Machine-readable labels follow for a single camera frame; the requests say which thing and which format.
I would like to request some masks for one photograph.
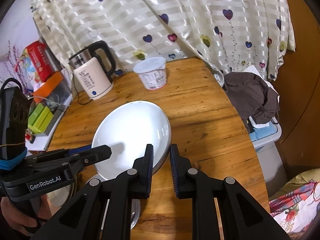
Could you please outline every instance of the finger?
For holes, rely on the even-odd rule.
[[[24,234],[25,236],[33,236],[33,234],[29,233],[22,225],[14,222],[11,218],[7,218],[5,217],[5,220],[7,221],[8,225],[16,230],[16,231],[19,231],[20,233]]]
[[[52,217],[52,215],[51,215],[50,206],[48,204],[47,195],[42,195],[40,199],[41,199],[41,206],[37,215],[40,218],[49,220]]]
[[[28,217],[27,215],[19,211],[17,207],[15,207],[7,197],[2,198],[1,200],[1,210],[5,218],[10,218],[12,221],[16,222],[17,224],[24,225],[26,227],[37,226],[36,220]]]

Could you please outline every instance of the patterned fabric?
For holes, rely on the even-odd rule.
[[[258,75],[249,72],[225,76],[223,90],[240,115],[247,132],[249,116],[255,123],[269,122],[280,110],[278,93]]]
[[[310,182],[284,196],[269,202],[271,216],[283,212],[301,200],[306,200],[315,190],[318,182]]]
[[[30,0],[35,22],[56,57],[68,58],[104,40],[118,66],[197,55],[223,85],[223,75],[255,65],[277,77],[286,49],[294,49],[287,0]]]
[[[298,240],[320,211],[320,183],[308,184],[269,202],[271,215],[291,239]]]

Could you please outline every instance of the white wall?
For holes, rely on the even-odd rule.
[[[8,41],[10,41],[11,47],[16,47],[19,57],[26,46],[39,39],[32,17],[29,0],[15,0],[0,23],[0,83],[2,83],[1,80],[11,77],[3,62],[6,58],[5,54],[9,50]],[[12,67],[9,61],[6,61],[6,64],[9,68]],[[12,69],[10,71],[16,78],[14,71]],[[25,80],[28,88],[32,89],[26,76]]]

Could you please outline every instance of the striped curtain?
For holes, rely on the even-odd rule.
[[[120,75],[147,57],[198,56],[222,86],[254,65],[275,80],[294,35],[287,0],[30,0],[48,46],[68,58],[104,40]]]

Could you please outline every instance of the wooden cabinet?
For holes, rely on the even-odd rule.
[[[320,167],[320,27],[304,0],[288,0],[296,52],[287,51],[278,79],[282,136],[276,143],[288,179]]]

